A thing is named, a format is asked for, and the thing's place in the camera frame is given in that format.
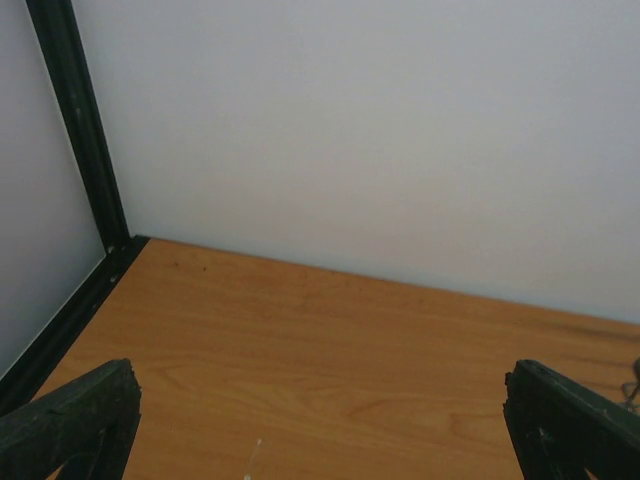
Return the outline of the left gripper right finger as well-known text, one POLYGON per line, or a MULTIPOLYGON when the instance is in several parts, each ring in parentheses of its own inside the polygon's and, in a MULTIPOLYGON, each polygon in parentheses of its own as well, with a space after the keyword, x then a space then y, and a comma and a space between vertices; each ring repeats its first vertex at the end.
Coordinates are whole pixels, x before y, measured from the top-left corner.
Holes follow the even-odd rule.
POLYGON ((636 415, 535 360, 505 375, 503 414, 525 479, 637 479, 636 415))

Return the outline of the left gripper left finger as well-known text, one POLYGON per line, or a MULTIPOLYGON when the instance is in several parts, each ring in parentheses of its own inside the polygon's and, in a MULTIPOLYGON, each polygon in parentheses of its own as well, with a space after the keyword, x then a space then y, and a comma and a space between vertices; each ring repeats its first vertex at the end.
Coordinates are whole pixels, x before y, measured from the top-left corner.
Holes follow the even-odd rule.
POLYGON ((1 418, 3 479, 121 479, 141 414, 128 359, 110 360, 1 418))

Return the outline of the dark wire dish rack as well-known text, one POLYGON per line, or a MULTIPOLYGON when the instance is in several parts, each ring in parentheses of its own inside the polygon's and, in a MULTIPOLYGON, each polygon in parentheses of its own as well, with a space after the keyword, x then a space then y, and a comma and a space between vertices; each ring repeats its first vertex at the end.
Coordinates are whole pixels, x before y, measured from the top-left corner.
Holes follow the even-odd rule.
POLYGON ((637 358, 632 364, 632 372, 634 380, 625 382, 621 385, 623 401, 621 406, 626 410, 639 414, 639 390, 640 390, 640 358, 637 358))

